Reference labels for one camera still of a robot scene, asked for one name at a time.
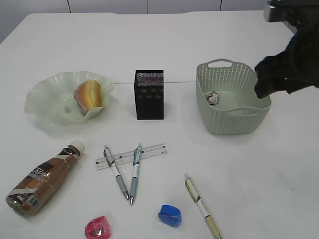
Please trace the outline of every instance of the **wavy glass bowl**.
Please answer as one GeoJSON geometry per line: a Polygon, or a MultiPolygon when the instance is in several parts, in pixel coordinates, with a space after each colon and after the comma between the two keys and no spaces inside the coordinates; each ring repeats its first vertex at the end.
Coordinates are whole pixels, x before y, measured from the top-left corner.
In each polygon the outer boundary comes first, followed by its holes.
{"type": "Polygon", "coordinates": [[[88,72],[62,72],[36,84],[26,96],[24,111],[57,124],[83,123],[96,116],[109,104],[114,87],[101,75],[88,72]],[[92,108],[86,115],[76,103],[73,92],[86,80],[99,82],[102,106],[92,108]]]}

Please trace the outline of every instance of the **bread roll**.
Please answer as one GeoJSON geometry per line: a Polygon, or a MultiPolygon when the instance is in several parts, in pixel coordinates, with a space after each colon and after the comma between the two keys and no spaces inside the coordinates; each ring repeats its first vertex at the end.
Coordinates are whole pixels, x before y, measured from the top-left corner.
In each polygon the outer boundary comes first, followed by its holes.
{"type": "Polygon", "coordinates": [[[74,91],[74,99],[81,111],[87,113],[93,107],[101,107],[101,89],[96,80],[87,80],[74,91]]]}

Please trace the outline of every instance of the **pen tip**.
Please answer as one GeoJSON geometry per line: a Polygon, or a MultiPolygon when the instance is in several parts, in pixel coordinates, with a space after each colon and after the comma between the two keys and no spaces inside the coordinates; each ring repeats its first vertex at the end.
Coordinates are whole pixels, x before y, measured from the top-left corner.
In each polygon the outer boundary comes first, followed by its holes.
{"type": "Polygon", "coordinates": [[[134,196],[130,196],[130,204],[133,205],[134,196]]]}
{"type": "Polygon", "coordinates": [[[129,199],[129,193],[128,193],[128,191],[124,192],[124,196],[125,196],[125,198],[126,198],[127,200],[129,199]]]}

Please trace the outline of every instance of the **table surface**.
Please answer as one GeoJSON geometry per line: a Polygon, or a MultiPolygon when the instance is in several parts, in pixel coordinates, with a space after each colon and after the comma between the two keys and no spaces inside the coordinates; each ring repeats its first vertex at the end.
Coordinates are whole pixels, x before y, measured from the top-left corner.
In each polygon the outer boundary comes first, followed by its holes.
{"type": "Polygon", "coordinates": [[[292,35],[281,22],[266,22],[263,11],[32,14],[0,45],[0,70],[10,70],[8,78],[32,75],[34,84],[63,71],[132,83],[135,70],[193,82],[201,63],[226,58],[254,68],[283,51],[292,35]]]}

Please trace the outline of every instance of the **pink sharpener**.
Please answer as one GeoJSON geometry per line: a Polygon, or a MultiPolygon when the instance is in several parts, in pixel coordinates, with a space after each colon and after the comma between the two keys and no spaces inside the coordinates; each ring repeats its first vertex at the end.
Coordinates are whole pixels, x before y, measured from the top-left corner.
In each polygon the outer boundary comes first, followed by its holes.
{"type": "Polygon", "coordinates": [[[93,219],[85,227],[87,239],[109,239],[111,236],[111,226],[106,217],[101,216],[93,219]]]}

